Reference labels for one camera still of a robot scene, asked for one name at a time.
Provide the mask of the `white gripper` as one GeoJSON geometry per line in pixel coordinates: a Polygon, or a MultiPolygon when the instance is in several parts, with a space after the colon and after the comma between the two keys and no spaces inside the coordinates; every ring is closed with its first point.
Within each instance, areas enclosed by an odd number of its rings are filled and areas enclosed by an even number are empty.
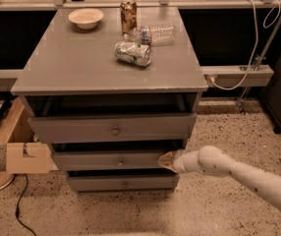
{"type": "Polygon", "coordinates": [[[185,167],[186,153],[187,152],[184,149],[168,151],[160,155],[157,162],[161,167],[169,169],[175,173],[187,173],[185,167]]]}

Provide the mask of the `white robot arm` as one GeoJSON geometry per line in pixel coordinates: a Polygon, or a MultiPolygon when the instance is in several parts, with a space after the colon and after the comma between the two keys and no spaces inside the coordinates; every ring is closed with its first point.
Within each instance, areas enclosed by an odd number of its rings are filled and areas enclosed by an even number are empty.
{"type": "Polygon", "coordinates": [[[281,211],[281,176],[237,161],[218,147],[172,150],[160,155],[157,162],[175,173],[229,176],[281,211]]]}

